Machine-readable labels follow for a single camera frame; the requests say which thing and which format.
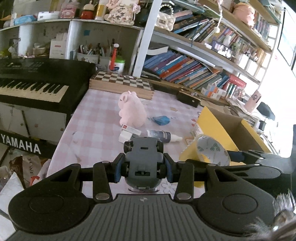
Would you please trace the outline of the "yellow tape roll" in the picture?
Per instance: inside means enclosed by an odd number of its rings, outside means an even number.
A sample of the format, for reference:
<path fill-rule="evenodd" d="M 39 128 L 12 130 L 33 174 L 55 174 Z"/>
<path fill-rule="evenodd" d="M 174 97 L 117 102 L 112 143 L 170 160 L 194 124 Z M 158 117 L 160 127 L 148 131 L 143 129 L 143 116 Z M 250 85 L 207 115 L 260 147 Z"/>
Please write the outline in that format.
<path fill-rule="evenodd" d="M 218 166 L 229 166 L 231 159 L 226 149 L 214 138 L 201 134 L 196 137 L 197 156 L 200 161 Z"/>

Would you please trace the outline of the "grey toy car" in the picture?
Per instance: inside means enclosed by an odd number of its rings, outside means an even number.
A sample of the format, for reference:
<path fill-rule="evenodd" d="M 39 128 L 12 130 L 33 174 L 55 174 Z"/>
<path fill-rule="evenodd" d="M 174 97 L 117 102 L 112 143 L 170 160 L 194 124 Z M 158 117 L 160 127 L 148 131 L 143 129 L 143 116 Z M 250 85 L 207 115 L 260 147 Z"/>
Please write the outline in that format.
<path fill-rule="evenodd" d="M 134 138 L 124 143 L 125 161 L 121 175 L 132 192 L 152 193 L 158 191 L 161 180 L 166 177 L 164 144 L 157 138 Z"/>

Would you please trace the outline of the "white spray bottle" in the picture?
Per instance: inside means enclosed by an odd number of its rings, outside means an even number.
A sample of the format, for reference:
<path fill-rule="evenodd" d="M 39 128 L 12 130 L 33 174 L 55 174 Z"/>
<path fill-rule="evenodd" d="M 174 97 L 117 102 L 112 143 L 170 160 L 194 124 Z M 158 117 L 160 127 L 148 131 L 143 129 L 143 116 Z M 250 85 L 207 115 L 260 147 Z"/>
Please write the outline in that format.
<path fill-rule="evenodd" d="M 156 138 L 163 143 L 181 142 L 183 140 L 182 137 L 165 131 L 147 130 L 147 136 L 151 138 Z"/>

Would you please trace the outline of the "white red small box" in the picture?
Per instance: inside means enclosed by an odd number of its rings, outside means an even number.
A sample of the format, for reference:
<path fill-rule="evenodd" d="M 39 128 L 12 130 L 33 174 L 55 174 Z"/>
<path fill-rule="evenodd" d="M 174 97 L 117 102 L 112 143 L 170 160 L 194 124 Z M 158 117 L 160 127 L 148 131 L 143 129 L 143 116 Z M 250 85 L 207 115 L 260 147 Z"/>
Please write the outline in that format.
<path fill-rule="evenodd" d="M 131 140 L 132 138 L 137 138 L 141 135 L 141 131 L 135 128 L 132 128 L 127 125 L 121 126 L 121 132 L 118 138 L 120 143 L 125 143 L 126 141 Z"/>

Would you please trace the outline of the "pink plush pig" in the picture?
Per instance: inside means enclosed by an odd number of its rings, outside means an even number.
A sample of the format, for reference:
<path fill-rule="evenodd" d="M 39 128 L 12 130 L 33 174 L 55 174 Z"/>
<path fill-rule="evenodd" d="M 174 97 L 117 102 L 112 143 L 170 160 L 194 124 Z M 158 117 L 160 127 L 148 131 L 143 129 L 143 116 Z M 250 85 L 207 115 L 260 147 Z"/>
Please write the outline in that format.
<path fill-rule="evenodd" d="M 147 119 L 147 112 L 141 100 L 137 97 L 136 92 L 126 91 L 121 94 L 118 107 L 120 108 L 119 124 L 140 128 Z"/>

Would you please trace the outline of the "yellow cardboard box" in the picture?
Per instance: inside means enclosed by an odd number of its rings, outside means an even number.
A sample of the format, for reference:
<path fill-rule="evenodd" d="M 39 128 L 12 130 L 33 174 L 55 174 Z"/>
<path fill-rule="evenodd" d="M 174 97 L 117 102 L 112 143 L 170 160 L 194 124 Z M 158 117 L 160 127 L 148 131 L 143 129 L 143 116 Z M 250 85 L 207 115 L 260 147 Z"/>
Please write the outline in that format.
<path fill-rule="evenodd" d="M 255 150 L 269 153 L 270 149 L 255 129 L 244 119 L 204 107 L 192 124 L 193 141 L 179 155 L 180 161 L 187 159 L 213 163 L 219 166 L 244 165 L 244 161 L 234 162 L 226 156 L 227 151 Z M 222 153 L 206 150 L 209 144 L 200 144 L 201 138 L 213 138 Z"/>

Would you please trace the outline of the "pink checkered tablecloth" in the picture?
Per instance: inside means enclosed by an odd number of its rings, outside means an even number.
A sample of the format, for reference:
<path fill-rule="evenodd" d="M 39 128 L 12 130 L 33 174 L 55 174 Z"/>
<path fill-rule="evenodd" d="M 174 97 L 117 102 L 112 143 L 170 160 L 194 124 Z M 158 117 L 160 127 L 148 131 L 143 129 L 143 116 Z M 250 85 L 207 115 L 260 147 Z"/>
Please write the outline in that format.
<path fill-rule="evenodd" d="M 142 100 L 147 112 L 145 123 L 140 128 L 132 128 L 119 123 L 119 98 L 119 94 L 111 92 L 87 91 L 55 150 L 47 173 L 49 176 L 70 164 L 78 163 L 87 168 L 97 162 L 112 162 L 123 152 L 126 140 L 145 137 L 148 130 L 165 131 L 182 138 L 180 142 L 164 145 L 164 151 L 178 161 L 203 108 L 191 107 L 174 95 L 155 91 L 152 100 Z"/>

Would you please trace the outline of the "stack of papers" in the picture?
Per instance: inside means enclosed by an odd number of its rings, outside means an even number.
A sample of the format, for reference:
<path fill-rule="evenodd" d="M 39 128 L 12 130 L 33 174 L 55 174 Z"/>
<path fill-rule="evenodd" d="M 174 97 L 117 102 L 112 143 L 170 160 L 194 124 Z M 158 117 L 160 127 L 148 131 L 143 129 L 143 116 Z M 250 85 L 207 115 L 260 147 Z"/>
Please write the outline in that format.
<path fill-rule="evenodd" d="M 249 112 L 245 108 L 245 103 L 239 101 L 237 98 L 226 98 L 230 106 L 230 112 L 232 115 L 237 115 L 238 117 L 247 121 L 253 128 L 259 128 L 260 121 L 264 118 L 258 111 L 254 110 Z"/>

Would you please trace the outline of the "pink pen holder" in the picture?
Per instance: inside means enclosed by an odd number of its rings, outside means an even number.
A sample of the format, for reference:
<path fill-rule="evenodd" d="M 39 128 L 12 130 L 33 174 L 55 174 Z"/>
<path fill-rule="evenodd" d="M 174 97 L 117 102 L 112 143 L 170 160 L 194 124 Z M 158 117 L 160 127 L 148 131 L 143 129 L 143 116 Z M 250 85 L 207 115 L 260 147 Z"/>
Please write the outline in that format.
<path fill-rule="evenodd" d="M 253 110 L 257 107 L 257 104 L 261 98 L 261 94 L 258 90 L 256 90 L 253 95 L 248 99 L 248 101 L 245 103 L 245 109 L 251 113 Z"/>

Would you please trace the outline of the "black brown small case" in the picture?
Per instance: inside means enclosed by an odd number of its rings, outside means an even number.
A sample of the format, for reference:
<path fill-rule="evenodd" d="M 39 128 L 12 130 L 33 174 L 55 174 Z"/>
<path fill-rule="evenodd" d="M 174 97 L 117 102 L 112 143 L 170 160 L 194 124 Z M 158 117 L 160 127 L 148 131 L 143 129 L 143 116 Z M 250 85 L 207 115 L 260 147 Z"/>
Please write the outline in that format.
<path fill-rule="evenodd" d="M 192 93 L 184 89 L 179 90 L 179 92 L 176 95 L 176 98 L 178 101 L 195 108 L 197 108 L 201 102 L 201 99 L 198 95 L 196 95 L 196 93 Z"/>

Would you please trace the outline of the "wooden chess board box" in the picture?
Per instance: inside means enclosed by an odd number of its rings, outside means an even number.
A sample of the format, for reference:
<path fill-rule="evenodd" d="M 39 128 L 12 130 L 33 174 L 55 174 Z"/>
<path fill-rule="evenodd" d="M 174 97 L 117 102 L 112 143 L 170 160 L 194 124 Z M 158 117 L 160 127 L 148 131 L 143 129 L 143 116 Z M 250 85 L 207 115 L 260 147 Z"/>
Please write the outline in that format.
<path fill-rule="evenodd" d="M 146 79 L 99 71 L 90 78 L 89 88 L 122 94 L 135 92 L 139 98 L 152 100 L 154 89 Z"/>

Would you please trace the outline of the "black Yamaha keyboard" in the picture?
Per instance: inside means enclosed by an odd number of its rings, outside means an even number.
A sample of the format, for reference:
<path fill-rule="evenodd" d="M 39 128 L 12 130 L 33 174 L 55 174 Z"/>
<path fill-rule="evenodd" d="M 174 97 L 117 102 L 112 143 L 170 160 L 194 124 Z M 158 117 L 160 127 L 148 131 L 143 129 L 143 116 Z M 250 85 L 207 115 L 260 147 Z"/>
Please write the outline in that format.
<path fill-rule="evenodd" d="M 2 59 L 1 143 L 52 158 L 95 70 L 74 60 Z"/>

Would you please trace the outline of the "white green jar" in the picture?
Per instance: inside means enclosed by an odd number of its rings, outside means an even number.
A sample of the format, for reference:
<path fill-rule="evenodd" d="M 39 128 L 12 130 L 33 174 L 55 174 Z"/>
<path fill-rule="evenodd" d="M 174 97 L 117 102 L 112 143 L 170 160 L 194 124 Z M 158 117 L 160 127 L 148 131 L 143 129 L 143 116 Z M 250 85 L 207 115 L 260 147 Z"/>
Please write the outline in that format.
<path fill-rule="evenodd" d="M 107 70 L 111 73 L 121 75 L 125 67 L 125 60 L 122 58 L 122 56 L 116 56 L 113 69 L 110 69 L 111 61 L 112 61 L 112 58 L 110 58 L 109 60 Z"/>

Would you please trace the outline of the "white bookshelf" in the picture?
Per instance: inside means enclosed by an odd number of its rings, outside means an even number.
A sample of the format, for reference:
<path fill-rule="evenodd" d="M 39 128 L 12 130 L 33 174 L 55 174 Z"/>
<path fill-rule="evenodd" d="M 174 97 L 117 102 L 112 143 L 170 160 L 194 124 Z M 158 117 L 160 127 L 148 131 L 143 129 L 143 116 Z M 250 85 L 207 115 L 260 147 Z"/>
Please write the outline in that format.
<path fill-rule="evenodd" d="M 259 84 L 271 23 L 241 2 L 222 1 L 1 1 L 1 58 L 85 60 L 108 65 L 111 51 L 123 73 L 143 72 L 201 90 L 195 65 L 219 67 Z"/>

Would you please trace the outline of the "red bottle figurine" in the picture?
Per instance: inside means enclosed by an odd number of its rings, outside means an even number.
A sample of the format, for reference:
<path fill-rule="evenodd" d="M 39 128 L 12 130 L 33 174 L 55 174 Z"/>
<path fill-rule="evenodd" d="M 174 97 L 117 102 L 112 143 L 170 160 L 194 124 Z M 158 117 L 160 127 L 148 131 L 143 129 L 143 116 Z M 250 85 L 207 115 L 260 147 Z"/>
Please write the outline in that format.
<path fill-rule="evenodd" d="M 117 53 L 118 47 L 119 47 L 118 43 L 115 43 L 114 46 L 113 46 L 112 58 L 111 58 L 111 62 L 110 62 L 110 65 L 109 65 L 109 70 L 110 71 L 114 70 L 115 60 L 116 60 L 116 53 Z"/>

